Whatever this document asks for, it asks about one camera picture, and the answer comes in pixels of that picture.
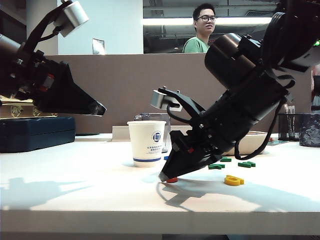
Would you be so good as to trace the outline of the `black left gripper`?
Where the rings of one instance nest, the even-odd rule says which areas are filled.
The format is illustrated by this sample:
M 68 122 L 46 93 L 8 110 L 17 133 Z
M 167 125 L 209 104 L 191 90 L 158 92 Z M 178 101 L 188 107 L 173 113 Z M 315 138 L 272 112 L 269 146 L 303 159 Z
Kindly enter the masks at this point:
M 18 57 L 17 48 L 0 50 L 0 94 L 33 101 L 44 113 L 103 116 L 106 107 L 73 80 L 67 62 L 46 59 L 37 51 L 29 60 Z

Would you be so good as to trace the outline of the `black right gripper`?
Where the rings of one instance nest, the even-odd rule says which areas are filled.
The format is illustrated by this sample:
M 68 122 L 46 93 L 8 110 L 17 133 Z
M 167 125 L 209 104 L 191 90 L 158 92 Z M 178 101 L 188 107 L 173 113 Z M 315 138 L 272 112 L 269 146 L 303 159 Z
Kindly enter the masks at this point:
M 171 152 L 159 179 L 169 179 L 200 170 L 222 159 L 238 141 L 238 112 L 232 109 L 197 110 L 190 114 L 192 130 L 183 135 L 170 132 Z

